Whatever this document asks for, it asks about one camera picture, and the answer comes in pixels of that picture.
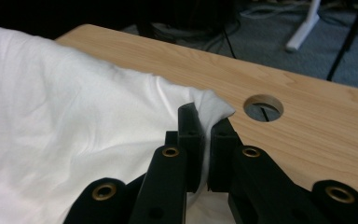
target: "wooden table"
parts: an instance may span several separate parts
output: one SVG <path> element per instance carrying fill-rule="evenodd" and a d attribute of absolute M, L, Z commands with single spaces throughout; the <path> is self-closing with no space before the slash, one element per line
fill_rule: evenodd
<path fill-rule="evenodd" d="M 358 89 L 93 25 L 57 42 L 176 84 L 212 89 L 235 107 L 230 121 L 242 142 L 266 150 L 298 185 L 310 189 L 335 179 L 358 190 Z M 282 115 L 272 122 L 251 119 L 245 102 L 270 103 Z"/>

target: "table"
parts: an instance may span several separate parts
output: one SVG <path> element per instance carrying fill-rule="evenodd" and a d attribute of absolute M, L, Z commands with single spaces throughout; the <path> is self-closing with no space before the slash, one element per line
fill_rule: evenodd
<path fill-rule="evenodd" d="M 358 190 L 358 89 L 255 63 L 82 25 L 58 43 L 179 85 L 214 90 L 236 113 L 230 121 L 246 145 L 261 147 L 299 186 L 335 179 Z M 260 122 L 250 103 L 282 113 Z"/>

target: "white fabric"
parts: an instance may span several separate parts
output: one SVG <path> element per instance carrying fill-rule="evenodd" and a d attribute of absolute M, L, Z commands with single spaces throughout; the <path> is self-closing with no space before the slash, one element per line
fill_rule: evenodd
<path fill-rule="evenodd" d="M 131 182 L 191 102 L 209 153 L 211 127 L 234 113 L 212 91 L 0 28 L 0 223 L 62 223 L 90 182 Z M 232 222 L 226 195 L 203 192 L 187 209 L 186 223 Z"/>

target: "wooden tabletop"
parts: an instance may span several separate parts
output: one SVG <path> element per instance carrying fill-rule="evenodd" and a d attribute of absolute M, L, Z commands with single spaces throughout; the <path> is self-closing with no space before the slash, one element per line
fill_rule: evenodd
<path fill-rule="evenodd" d="M 335 179 L 358 190 L 358 89 L 93 25 L 57 42 L 214 90 L 235 107 L 230 121 L 242 142 L 266 150 L 298 185 L 311 189 L 316 181 Z M 249 103 L 274 105 L 282 115 L 272 122 L 251 119 L 243 109 Z"/>

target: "chair leg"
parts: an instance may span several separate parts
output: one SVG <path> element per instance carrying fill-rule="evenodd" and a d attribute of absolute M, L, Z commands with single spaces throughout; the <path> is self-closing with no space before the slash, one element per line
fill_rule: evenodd
<path fill-rule="evenodd" d="M 342 45 L 341 50 L 339 51 L 336 60 L 334 61 L 333 66 L 330 69 L 330 72 L 328 73 L 326 80 L 331 81 L 333 79 L 333 75 L 336 72 L 339 63 L 341 62 L 342 57 L 344 56 L 345 52 L 350 49 L 351 44 L 357 35 L 357 32 L 358 32 L 358 13 L 353 25 L 351 26 L 350 32 L 348 33 L 347 38 L 345 39 L 345 42 Z"/>

